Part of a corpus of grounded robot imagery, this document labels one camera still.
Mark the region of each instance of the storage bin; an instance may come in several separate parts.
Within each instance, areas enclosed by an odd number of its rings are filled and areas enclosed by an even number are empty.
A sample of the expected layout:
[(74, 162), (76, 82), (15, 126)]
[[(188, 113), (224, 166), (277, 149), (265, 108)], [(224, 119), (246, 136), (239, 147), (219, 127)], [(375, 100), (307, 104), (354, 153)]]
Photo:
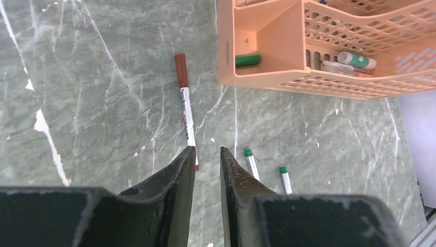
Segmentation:
[[(410, 2), (219, 0), (220, 83), (356, 99), (434, 90), (436, 1)], [(373, 77), (319, 70), (341, 51), (375, 59)], [(235, 56), (249, 54), (262, 62), (235, 68)]]

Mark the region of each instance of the green object in basket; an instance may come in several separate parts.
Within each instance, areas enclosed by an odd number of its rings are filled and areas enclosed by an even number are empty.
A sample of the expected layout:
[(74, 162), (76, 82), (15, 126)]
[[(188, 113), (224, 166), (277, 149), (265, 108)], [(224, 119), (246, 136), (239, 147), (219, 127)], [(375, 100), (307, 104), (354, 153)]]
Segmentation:
[(242, 56), (242, 57), (236, 57), (235, 59), (235, 65), (236, 68), (243, 68), (243, 67), (251, 67), (256, 66), (262, 61), (262, 58), (260, 55), (249, 55), (249, 56)]

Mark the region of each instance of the marker cap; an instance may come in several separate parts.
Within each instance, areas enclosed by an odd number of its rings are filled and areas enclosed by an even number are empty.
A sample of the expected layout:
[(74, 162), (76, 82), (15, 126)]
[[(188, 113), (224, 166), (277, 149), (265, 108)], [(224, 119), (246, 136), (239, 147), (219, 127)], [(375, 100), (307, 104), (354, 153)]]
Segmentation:
[(285, 173), (287, 173), (286, 167), (281, 166), (280, 167), (280, 174), (285, 174)]
[(245, 150), (244, 152), (245, 157), (249, 157), (253, 155), (253, 152), (250, 149)]

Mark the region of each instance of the gray marble tabletop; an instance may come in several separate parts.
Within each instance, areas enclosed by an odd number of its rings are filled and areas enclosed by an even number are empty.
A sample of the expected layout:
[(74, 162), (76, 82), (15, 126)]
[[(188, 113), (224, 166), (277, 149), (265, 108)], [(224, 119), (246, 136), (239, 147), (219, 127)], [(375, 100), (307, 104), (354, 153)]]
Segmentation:
[(186, 53), (201, 169), (188, 246), (223, 246), (221, 146), (250, 147), (282, 193), (375, 195), (407, 240), (424, 226), (395, 98), (222, 86), (213, 0), (0, 0), (0, 185), (113, 193), (186, 146), (174, 55)]

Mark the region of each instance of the orange plastic basket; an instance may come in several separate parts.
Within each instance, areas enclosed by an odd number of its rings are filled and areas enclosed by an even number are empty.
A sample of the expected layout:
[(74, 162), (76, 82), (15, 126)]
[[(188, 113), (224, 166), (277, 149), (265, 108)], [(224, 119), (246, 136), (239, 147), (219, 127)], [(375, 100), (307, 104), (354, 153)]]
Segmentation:
[[(220, 83), (356, 99), (436, 89), (436, 0), (328, 2), (221, 0)], [(341, 51), (375, 59), (373, 77), (319, 70)], [(262, 62), (235, 68), (248, 54)]]

